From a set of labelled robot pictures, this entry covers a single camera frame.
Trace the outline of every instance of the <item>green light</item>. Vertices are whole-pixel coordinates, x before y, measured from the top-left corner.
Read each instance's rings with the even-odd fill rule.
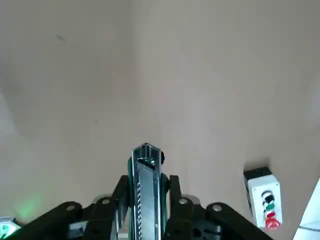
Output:
[[[275,205],[272,203],[272,204],[266,206],[265,209],[267,209],[267,210],[272,210],[272,209],[274,209],[274,208],[275,208]]]
[[[32,193],[15,204],[15,215],[22,222],[30,222],[39,214],[39,208],[41,208],[42,203],[43,198],[41,195]]]

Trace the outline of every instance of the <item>screw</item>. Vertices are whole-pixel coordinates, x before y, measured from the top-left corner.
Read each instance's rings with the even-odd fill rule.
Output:
[[[70,205],[70,206],[67,206],[67,207],[66,207],[66,210],[67,210],[67,211],[71,211],[71,210],[73,210],[73,209],[75,209],[75,206],[73,206],[73,205]]]
[[[180,204],[186,204],[188,201],[184,198],[180,198],[179,203]]]
[[[217,205],[217,204],[213,205],[213,206],[212,206],[212,209],[213,209],[214,211],[216,211],[216,212],[222,211],[222,207],[221,207],[220,205]]]
[[[108,204],[108,203],[110,203],[110,200],[109,200],[109,199],[103,199],[103,200],[102,200],[102,204]]]

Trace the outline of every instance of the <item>green button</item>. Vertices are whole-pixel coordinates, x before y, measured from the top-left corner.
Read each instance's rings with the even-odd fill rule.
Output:
[[[266,206],[265,209],[271,210],[271,209],[274,209],[274,208],[275,208],[275,205],[274,204],[270,204],[270,205]]]

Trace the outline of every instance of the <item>white object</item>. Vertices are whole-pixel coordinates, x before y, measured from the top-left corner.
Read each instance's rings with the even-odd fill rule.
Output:
[[[266,227],[265,204],[263,194],[266,191],[272,192],[274,196],[274,212],[275,219],[282,224],[282,205],[280,183],[274,175],[266,175],[248,180],[248,191],[250,203],[252,206],[252,214],[255,224],[258,228]]]
[[[0,217],[0,238],[6,238],[21,227],[13,222],[11,217]]]
[[[318,180],[293,240],[320,239],[320,179]]]

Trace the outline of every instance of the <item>white wall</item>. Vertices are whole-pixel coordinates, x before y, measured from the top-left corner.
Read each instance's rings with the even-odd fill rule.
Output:
[[[243,167],[270,158],[284,220],[270,234],[291,239],[319,179],[319,7],[2,0],[0,86],[19,137],[2,150],[15,191],[1,185],[0,214],[29,193],[41,196],[29,218],[66,199],[88,204],[147,141],[184,193],[248,219]]]
[[[0,91],[0,141],[5,140],[7,135],[16,133],[17,130],[8,109],[6,99]]]

